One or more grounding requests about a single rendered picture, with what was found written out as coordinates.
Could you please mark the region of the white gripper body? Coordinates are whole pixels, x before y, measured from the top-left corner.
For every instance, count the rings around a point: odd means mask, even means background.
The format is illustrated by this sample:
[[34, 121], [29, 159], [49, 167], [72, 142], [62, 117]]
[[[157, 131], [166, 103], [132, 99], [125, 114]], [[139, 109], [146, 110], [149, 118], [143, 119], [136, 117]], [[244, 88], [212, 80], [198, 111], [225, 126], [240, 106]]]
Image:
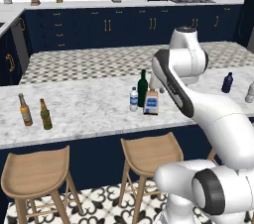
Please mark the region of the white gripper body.
[[150, 82], [149, 82], [149, 88], [160, 90], [161, 93], [165, 92], [164, 85], [162, 82], [158, 79], [158, 77], [154, 74], [154, 72], [151, 72]]

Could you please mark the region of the dark green glass bottle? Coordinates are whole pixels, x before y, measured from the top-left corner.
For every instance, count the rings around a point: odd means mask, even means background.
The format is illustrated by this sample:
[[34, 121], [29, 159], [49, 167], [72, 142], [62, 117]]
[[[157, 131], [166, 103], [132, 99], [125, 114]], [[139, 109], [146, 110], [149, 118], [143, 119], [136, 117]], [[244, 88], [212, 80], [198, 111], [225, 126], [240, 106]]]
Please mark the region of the dark green glass bottle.
[[145, 96], [148, 89], [148, 81], [146, 80], [146, 70], [141, 71], [141, 78], [138, 81], [138, 106], [143, 107]]

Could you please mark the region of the tan and blue carton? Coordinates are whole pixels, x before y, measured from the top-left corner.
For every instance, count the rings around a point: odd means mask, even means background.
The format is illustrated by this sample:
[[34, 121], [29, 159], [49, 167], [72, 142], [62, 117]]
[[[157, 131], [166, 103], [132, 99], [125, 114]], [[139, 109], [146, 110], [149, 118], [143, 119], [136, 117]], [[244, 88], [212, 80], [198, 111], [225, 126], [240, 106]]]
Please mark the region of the tan and blue carton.
[[150, 115], [159, 113], [159, 94], [155, 89], [146, 92], [143, 113]]

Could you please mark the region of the clear plastic water bottle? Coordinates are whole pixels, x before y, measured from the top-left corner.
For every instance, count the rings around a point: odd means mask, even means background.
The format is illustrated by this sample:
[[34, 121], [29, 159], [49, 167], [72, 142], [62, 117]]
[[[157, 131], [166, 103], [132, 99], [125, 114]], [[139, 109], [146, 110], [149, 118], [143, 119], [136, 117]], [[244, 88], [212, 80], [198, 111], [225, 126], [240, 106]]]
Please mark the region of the clear plastic water bottle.
[[130, 111], [135, 112], [138, 110], [138, 92], [136, 87], [133, 86], [130, 92]]

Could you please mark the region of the navy base cupboard run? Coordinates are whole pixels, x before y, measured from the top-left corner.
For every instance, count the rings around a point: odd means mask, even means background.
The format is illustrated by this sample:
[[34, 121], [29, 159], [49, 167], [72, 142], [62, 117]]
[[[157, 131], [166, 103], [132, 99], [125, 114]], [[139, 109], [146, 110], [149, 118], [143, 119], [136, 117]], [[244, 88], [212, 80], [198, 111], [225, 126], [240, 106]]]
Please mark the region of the navy base cupboard run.
[[177, 27], [194, 27], [201, 42], [231, 41], [239, 5], [38, 9], [25, 12], [36, 52], [166, 45]]

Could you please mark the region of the wooden bar stool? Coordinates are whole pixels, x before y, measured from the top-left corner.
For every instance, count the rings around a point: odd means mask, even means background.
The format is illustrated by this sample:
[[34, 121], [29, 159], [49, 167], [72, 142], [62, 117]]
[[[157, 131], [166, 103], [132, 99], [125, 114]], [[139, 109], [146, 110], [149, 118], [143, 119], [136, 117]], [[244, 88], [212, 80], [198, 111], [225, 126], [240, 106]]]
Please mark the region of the wooden bar stool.
[[134, 140], [121, 140], [125, 156], [122, 174], [121, 189], [118, 206], [121, 206], [126, 191], [126, 182], [129, 182], [135, 199], [135, 208], [132, 224], [138, 223], [141, 202], [144, 196], [158, 195], [161, 191], [154, 186], [155, 191], [146, 192], [151, 185], [146, 185], [148, 177], [153, 177], [157, 167], [167, 163], [182, 162], [183, 151], [172, 132], [163, 136], [145, 137]]
[[213, 161], [218, 166], [218, 163], [217, 163], [217, 161], [214, 158], [215, 155], [216, 155], [216, 152], [214, 151], [214, 149], [211, 149], [210, 153], [207, 156], [207, 160]]
[[[60, 150], [41, 151], [25, 155], [9, 154], [1, 176], [1, 187], [6, 195], [15, 200], [19, 224], [28, 224], [34, 217], [39, 224], [40, 215], [58, 213], [63, 224], [70, 224], [66, 214], [67, 198], [61, 200], [59, 188], [66, 182], [80, 214], [83, 213], [69, 171], [69, 146]], [[52, 197], [54, 210], [38, 212], [34, 199], [45, 195]]]

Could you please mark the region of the dark blue plastic bottle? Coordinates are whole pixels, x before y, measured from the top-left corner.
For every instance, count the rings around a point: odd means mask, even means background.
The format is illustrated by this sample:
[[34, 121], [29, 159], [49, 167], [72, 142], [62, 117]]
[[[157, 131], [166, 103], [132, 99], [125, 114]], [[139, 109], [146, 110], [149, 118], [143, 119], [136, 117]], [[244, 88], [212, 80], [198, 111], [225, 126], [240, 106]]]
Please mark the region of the dark blue plastic bottle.
[[232, 76], [232, 73], [229, 72], [224, 77], [223, 84], [222, 84], [222, 87], [221, 87], [221, 91], [224, 92], [224, 93], [228, 93], [231, 89], [232, 82], [233, 82], [233, 76]]

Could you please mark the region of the black hob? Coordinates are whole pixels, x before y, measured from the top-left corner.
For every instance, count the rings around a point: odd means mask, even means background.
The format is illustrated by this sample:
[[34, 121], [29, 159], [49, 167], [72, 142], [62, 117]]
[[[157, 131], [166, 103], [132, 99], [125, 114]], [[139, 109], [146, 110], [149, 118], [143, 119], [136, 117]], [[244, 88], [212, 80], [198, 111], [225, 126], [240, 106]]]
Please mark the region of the black hob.
[[185, 3], [215, 3], [213, 0], [170, 0], [174, 3], [185, 4]]

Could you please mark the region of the navy kitchen island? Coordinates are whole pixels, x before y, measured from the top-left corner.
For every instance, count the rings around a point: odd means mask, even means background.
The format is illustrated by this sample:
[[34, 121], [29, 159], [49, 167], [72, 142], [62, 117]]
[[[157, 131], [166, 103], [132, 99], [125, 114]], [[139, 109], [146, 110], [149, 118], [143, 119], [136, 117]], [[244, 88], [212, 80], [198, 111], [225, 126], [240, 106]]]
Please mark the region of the navy kitchen island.
[[0, 178], [9, 153], [29, 154], [51, 151], [70, 146], [69, 169], [75, 188], [83, 190], [121, 182], [124, 154], [120, 139], [134, 140], [162, 136], [172, 132], [184, 154], [184, 160], [206, 159], [211, 145], [198, 125], [112, 135], [90, 139], [0, 149]]

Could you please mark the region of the olive green glass bottle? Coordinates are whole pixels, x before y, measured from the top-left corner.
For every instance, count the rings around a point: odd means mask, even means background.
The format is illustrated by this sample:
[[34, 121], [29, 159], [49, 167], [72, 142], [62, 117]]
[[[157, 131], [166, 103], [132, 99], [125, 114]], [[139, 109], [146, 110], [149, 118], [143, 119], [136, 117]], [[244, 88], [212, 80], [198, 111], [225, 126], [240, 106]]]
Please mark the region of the olive green glass bottle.
[[41, 103], [41, 117], [45, 130], [51, 130], [53, 128], [50, 111], [47, 109], [45, 100], [43, 98], [40, 99]]

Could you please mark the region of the navy tall cupboard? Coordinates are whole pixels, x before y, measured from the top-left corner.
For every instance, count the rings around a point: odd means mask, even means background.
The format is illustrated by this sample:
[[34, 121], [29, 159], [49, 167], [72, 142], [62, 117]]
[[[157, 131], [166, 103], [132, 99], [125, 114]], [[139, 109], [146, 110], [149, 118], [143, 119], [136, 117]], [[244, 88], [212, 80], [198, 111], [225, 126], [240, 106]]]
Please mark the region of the navy tall cupboard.
[[238, 41], [237, 43], [247, 48], [254, 27], [254, 0], [244, 0], [241, 9]]

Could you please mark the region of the brown glass beer bottle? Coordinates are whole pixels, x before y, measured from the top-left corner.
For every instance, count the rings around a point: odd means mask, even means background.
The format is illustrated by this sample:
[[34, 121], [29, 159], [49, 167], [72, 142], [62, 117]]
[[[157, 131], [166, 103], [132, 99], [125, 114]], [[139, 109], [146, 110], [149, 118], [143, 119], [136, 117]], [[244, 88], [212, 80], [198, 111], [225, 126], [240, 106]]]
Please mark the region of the brown glass beer bottle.
[[19, 94], [20, 99], [20, 111], [23, 117], [24, 124], [26, 126], [31, 126], [33, 124], [32, 116], [30, 113], [29, 106], [26, 104], [24, 95], [22, 93]]

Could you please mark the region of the grey dishwasher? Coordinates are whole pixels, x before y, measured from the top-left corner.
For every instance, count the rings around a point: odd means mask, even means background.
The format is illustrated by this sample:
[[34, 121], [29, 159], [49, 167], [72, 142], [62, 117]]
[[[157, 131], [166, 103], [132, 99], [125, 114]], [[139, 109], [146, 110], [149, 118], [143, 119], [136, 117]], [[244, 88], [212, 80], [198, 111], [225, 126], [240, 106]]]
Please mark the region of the grey dishwasher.
[[22, 72], [25, 73], [29, 65], [29, 54], [22, 31], [21, 23], [19, 20], [15, 20], [11, 26], [11, 32], [13, 35], [14, 43], [16, 46], [17, 54], [21, 64]]

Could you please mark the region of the navy side cupboard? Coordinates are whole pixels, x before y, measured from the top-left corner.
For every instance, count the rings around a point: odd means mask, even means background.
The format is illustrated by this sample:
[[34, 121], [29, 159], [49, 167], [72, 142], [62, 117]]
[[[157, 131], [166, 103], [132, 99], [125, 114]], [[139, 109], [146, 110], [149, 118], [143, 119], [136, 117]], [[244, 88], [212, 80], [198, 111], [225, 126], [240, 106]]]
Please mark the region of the navy side cupboard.
[[18, 85], [22, 69], [11, 30], [0, 38], [0, 86]]

